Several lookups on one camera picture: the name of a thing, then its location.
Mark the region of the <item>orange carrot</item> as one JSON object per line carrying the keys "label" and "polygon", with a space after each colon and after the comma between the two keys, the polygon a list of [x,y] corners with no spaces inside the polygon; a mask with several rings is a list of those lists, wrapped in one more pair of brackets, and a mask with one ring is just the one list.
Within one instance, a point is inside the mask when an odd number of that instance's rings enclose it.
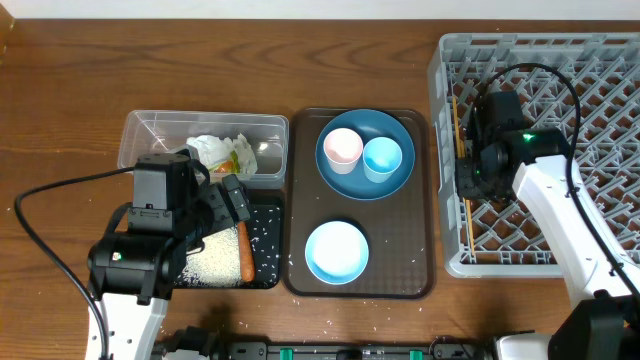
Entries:
{"label": "orange carrot", "polygon": [[253,282],[255,279],[255,264],[253,260],[253,251],[249,239],[248,230],[244,222],[237,224],[238,234],[238,250],[240,260],[240,272],[243,282]]}

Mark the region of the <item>light blue rice bowl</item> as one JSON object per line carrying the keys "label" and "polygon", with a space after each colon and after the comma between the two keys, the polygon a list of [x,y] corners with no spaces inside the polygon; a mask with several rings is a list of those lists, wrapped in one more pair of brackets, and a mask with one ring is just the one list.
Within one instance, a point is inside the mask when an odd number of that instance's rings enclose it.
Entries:
{"label": "light blue rice bowl", "polygon": [[329,221],[311,232],[304,255],[307,268],[318,280],[340,286],[355,281],[364,272],[370,250],[358,227],[345,221]]}

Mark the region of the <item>wooden chopstick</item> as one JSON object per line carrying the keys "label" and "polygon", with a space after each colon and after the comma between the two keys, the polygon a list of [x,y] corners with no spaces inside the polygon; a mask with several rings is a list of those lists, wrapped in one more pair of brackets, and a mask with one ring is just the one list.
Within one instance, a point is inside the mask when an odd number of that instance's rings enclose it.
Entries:
{"label": "wooden chopstick", "polygon": [[[457,140],[457,145],[458,145],[458,156],[460,158],[464,158],[466,155],[466,150],[464,147],[464,141],[458,139]],[[474,232],[473,232],[473,219],[472,219],[472,211],[471,211],[471,202],[469,199],[464,198],[464,205],[465,205],[465,211],[466,211],[466,217],[467,217],[467,234],[469,237],[469,247],[470,247],[470,252],[472,257],[476,256],[475,253],[475,237],[474,237]]]}
{"label": "wooden chopstick", "polygon": [[452,96],[452,114],[454,119],[454,143],[456,156],[458,158],[463,158],[465,155],[464,146],[460,145],[460,132],[459,132],[459,118],[458,118],[458,106],[457,106],[457,97],[455,95]]}

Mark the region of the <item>white tissue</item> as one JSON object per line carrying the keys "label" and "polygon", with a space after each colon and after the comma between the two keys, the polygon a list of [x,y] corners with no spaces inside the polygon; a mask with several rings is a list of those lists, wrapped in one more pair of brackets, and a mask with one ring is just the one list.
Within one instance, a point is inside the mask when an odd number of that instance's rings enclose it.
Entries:
{"label": "white tissue", "polygon": [[219,138],[212,135],[189,137],[186,144],[193,147],[198,154],[199,161],[208,169],[215,168],[232,159],[235,150],[230,138]]}

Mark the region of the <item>green food wrapper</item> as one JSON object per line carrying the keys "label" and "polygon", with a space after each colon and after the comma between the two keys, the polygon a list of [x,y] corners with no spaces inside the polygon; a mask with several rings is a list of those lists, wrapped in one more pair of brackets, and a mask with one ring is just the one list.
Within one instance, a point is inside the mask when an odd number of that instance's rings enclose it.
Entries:
{"label": "green food wrapper", "polygon": [[243,134],[239,134],[235,139],[224,138],[218,148],[222,150],[223,158],[216,159],[212,165],[208,166],[210,172],[247,176],[252,176],[257,172],[256,155]]}

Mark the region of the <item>light blue plastic cup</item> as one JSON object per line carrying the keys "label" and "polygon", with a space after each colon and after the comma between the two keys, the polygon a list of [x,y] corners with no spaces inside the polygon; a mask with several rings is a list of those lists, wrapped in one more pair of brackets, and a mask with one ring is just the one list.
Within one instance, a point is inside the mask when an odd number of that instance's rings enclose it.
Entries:
{"label": "light blue plastic cup", "polygon": [[399,144],[388,137],[376,137],[368,141],[362,156],[365,176],[374,183],[387,181],[403,160]]}

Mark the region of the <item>pink plastic cup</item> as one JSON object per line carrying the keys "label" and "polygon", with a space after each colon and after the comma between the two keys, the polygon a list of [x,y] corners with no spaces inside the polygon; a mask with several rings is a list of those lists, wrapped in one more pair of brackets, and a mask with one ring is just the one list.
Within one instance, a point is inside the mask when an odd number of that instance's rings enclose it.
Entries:
{"label": "pink plastic cup", "polygon": [[329,166],[339,175],[346,175],[354,170],[363,149],[360,135],[349,128],[332,130],[323,142],[323,151]]}

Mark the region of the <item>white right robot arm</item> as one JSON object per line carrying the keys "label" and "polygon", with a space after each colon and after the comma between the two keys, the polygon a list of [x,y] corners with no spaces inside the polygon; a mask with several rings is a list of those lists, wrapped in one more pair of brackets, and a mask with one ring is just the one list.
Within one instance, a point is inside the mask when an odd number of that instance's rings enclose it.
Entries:
{"label": "white right robot arm", "polygon": [[517,198],[533,216],[559,265],[572,311],[552,335],[496,339],[497,359],[636,359],[639,269],[625,253],[587,189],[563,133],[532,129],[513,92],[476,98],[456,162],[465,199]]}

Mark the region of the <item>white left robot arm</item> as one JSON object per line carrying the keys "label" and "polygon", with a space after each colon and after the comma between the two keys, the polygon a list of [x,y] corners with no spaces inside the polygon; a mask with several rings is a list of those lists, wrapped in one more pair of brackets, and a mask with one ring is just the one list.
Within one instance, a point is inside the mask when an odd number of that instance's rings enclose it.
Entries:
{"label": "white left robot arm", "polygon": [[246,188],[213,182],[185,152],[140,156],[130,168],[133,200],[112,214],[88,255],[89,359],[147,359],[188,255],[204,238],[250,217]]}

